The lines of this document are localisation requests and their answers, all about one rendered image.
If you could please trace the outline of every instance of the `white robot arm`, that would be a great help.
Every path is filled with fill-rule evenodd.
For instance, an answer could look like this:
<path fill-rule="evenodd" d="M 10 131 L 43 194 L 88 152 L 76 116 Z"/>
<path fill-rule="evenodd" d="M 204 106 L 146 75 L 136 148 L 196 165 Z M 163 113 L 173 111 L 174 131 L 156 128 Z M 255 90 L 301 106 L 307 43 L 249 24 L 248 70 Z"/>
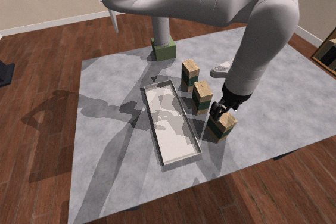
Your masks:
<path fill-rule="evenodd" d="M 212 114 L 217 115 L 219 111 L 223 113 L 230 108 L 237 110 L 240 104 L 249 99 L 270 61 L 292 37 L 299 20 L 298 0 L 102 1 L 108 9 L 148 15 L 158 22 L 166 18 L 179 18 L 216 27 L 247 23 L 242 42 L 222 88 L 223 98 L 220 103 L 214 102 L 211 107 Z M 154 30 L 153 25 L 154 38 L 155 32 L 164 37 L 167 27 L 169 33 L 169 22 L 161 30 Z"/>

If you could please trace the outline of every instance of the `white tray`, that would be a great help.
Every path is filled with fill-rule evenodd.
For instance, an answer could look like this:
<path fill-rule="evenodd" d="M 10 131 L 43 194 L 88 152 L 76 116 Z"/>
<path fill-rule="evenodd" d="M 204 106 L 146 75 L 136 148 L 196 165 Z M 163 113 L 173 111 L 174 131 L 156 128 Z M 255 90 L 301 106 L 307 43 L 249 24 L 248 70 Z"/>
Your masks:
<path fill-rule="evenodd" d="M 200 155 L 201 148 L 171 80 L 144 86 L 163 165 Z"/>

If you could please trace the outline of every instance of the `tray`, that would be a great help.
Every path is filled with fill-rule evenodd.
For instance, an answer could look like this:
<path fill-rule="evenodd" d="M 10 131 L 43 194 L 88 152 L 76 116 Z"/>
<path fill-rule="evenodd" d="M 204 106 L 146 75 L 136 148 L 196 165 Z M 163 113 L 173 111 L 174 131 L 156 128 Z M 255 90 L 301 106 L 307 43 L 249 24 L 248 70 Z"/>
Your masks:
<path fill-rule="evenodd" d="M 144 86 L 163 165 L 202 153 L 171 80 Z"/>

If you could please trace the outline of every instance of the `tray rim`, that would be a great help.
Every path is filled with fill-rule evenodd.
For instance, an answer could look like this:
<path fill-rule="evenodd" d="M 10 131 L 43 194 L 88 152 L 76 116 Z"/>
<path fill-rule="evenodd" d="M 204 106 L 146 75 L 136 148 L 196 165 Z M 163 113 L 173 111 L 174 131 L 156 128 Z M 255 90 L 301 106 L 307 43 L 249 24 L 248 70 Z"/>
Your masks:
<path fill-rule="evenodd" d="M 172 89 L 173 89 L 174 95 L 175 95 L 175 97 L 176 97 L 177 100 L 178 100 L 178 103 L 179 103 L 179 105 L 180 105 L 180 108 L 182 109 L 182 115 L 183 115 L 184 119 L 186 120 L 186 123 L 188 124 L 188 127 L 189 127 L 189 129 L 190 129 L 190 131 L 191 131 L 191 135 L 192 135 L 192 138 L 193 138 L 193 140 L 194 140 L 194 145 L 196 146 L 196 152 L 195 152 L 195 154 L 193 154 L 193 155 L 190 155 L 190 156 L 188 156 L 188 157 L 185 157 L 185 158 L 182 158 L 182 159 L 179 159 L 179 160 L 176 160 L 176 161 L 164 162 L 164 161 L 163 161 L 163 158 L 162 158 L 162 154 L 161 154 L 160 144 L 158 143 L 158 139 L 157 139 L 157 134 L 155 133 L 156 141 L 157 141 L 157 143 L 158 143 L 158 148 L 159 148 L 159 150 L 160 150 L 160 155 L 161 155 L 162 162 L 163 162 L 163 165 L 164 165 L 164 166 L 165 166 L 165 165 L 168 165 L 168 164 L 172 164 L 172 163 L 177 163 L 177 162 L 179 162 L 179 161 L 182 161 L 182 160 L 185 160 L 185 159 L 188 159 L 188 158 L 191 158 L 191 157 L 195 157 L 196 155 L 200 155 L 200 154 L 202 154 L 202 149 L 201 149 L 201 147 L 200 147 L 200 145 L 199 145 L 199 143 L 198 143 L 198 141 L 197 141 L 197 138 L 196 138 L 196 135 L 195 135 L 194 131 L 192 130 L 192 127 L 191 127 L 191 125 L 190 125 L 189 119 L 188 119 L 188 117 L 186 116 L 186 112 L 185 112 L 185 110 L 184 110 L 184 108 L 183 108 L 183 106 L 182 106 L 180 97 L 179 97 L 178 93 L 176 92 L 176 89 L 175 89 L 175 87 L 174 87 L 174 83 L 173 83 L 173 81 L 172 81 L 171 79 L 169 79 L 169 80 L 165 80 L 165 81 L 162 81 L 162 82 L 159 82 L 159 83 L 153 83 L 153 84 L 146 85 L 146 86 L 143 87 L 143 89 L 144 89 L 144 91 L 145 91 L 146 102 L 147 102 L 147 104 L 148 104 L 148 109 L 150 110 L 150 114 L 151 114 L 151 109 L 150 109 L 150 104 L 149 104 L 148 99 L 147 99 L 147 92 L 150 91 L 150 90 L 153 90 L 153 89 L 155 89 L 155 88 L 162 88 L 162 87 L 169 86 L 169 85 L 170 85 L 170 86 L 172 87 Z"/>

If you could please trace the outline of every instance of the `box with green stripe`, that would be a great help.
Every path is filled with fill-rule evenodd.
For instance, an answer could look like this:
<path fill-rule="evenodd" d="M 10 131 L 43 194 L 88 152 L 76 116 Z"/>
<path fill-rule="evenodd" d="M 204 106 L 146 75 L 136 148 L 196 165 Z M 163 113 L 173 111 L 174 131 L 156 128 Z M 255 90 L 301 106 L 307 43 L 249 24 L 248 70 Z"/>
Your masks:
<path fill-rule="evenodd" d="M 182 62 L 182 86 L 186 88 L 187 92 L 191 92 L 194 83 L 198 81 L 200 75 L 200 68 L 195 64 L 193 59 Z"/>
<path fill-rule="evenodd" d="M 206 114 L 209 110 L 213 93 L 205 80 L 195 82 L 192 92 L 192 106 L 196 115 Z"/>
<path fill-rule="evenodd" d="M 223 113 L 219 121 L 216 122 L 209 116 L 206 129 L 216 143 L 228 137 L 231 130 L 236 125 L 237 120 L 229 112 Z"/>

